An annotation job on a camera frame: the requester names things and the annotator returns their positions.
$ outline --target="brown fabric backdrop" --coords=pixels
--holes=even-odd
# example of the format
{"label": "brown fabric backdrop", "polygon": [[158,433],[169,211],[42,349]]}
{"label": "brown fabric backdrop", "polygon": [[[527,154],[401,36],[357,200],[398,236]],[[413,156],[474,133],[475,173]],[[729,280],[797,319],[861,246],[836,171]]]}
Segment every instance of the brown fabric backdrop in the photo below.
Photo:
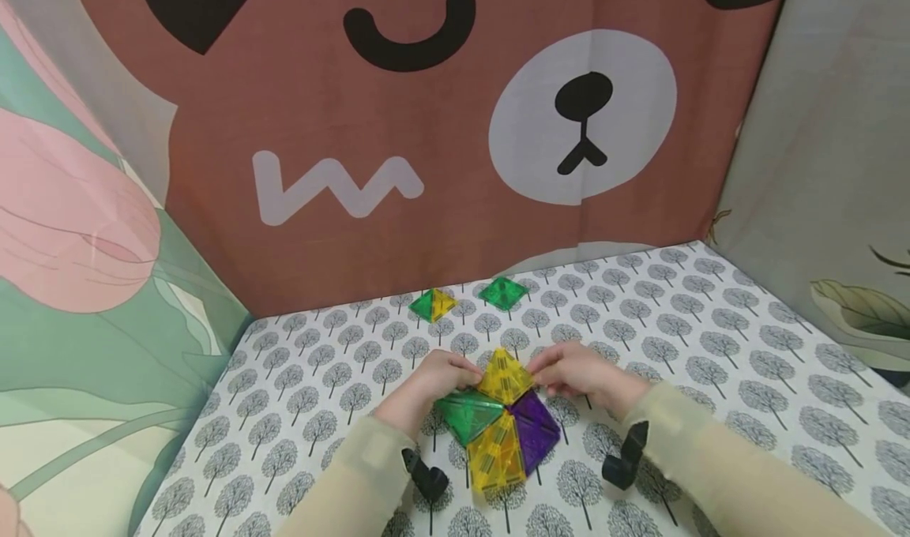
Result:
{"label": "brown fabric backdrop", "polygon": [[[448,57],[403,71],[361,56],[349,10],[401,43],[463,28],[471,10],[81,1],[120,62],[176,106],[167,211],[256,315],[486,277],[582,242],[700,238],[779,3],[473,0],[467,39],[439,34]],[[612,87],[587,129],[608,160],[562,175],[581,125],[553,101],[592,71]],[[574,102],[596,106],[595,87]],[[276,206],[305,176],[331,190]],[[384,195],[395,185],[407,197]]]}

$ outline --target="fabric backdrop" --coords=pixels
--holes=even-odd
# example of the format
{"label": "fabric backdrop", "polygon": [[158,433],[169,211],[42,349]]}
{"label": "fabric backdrop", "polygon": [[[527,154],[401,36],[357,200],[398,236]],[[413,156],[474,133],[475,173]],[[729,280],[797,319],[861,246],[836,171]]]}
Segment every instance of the fabric backdrop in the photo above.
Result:
{"label": "fabric backdrop", "polygon": [[0,69],[0,537],[125,535],[247,312],[5,0]]}
{"label": "fabric backdrop", "polygon": [[701,237],[779,3],[10,1],[258,316]]}
{"label": "fabric backdrop", "polygon": [[910,371],[910,8],[787,0],[720,201],[720,251],[880,370]]}

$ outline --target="green magnetic tile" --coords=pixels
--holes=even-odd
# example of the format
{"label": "green magnetic tile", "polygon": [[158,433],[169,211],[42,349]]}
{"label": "green magnetic tile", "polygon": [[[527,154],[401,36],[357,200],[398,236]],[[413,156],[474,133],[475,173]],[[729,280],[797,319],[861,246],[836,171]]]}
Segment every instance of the green magnetic tile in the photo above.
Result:
{"label": "green magnetic tile", "polygon": [[408,308],[424,320],[433,321],[433,289],[424,292]]}
{"label": "green magnetic tile", "polygon": [[436,406],[462,446],[467,446],[496,422],[504,410],[502,404],[472,389],[451,393],[437,400]]}
{"label": "green magnetic tile", "polygon": [[480,299],[487,300],[500,310],[510,310],[528,292],[526,287],[505,277],[499,277],[479,293]]}

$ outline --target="sleeve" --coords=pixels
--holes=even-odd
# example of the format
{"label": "sleeve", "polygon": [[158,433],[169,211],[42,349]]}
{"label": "sleeve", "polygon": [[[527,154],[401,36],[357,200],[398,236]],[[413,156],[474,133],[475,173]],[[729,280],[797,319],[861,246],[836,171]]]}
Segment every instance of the sleeve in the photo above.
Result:
{"label": "sleeve", "polygon": [[276,537],[382,535],[411,482],[401,451],[414,446],[400,430],[361,418]]}
{"label": "sleeve", "polygon": [[645,455],[705,512],[720,535],[888,535],[802,472],[762,451],[669,383],[626,417],[648,421]]}

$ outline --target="magnetic tile pyramid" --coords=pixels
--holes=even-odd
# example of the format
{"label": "magnetic tile pyramid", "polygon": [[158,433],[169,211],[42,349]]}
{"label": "magnetic tile pyramid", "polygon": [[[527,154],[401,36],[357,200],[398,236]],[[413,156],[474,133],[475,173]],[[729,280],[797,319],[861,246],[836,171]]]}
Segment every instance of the magnetic tile pyramid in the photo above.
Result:
{"label": "magnetic tile pyramid", "polygon": [[430,289],[408,305],[408,308],[424,320],[435,323],[446,312],[455,308],[455,304],[456,300],[445,292]]}
{"label": "magnetic tile pyramid", "polygon": [[477,389],[455,392],[437,407],[468,449],[474,490],[523,482],[559,441],[559,429],[531,390],[531,375],[499,347]]}
{"label": "magnetic tile pyramid", "polygon": [[526,287],[505,277],[493,280],[489,286],[478,294],[481,300],[486,300],[500,310],[511,310],[515,302],[528,293]]}
{"label": "magnetic tile pyramid", "polygon": [[436,404],[461,446],[467,446],[483,429],[502,417],[505,406],[481,392],[462,391],[448,395]]}
{"label": "magnetic tile pyramid", "polygon": [[531,374],[500,347],[493,351],[477,391],[511,405],[533,386]]}

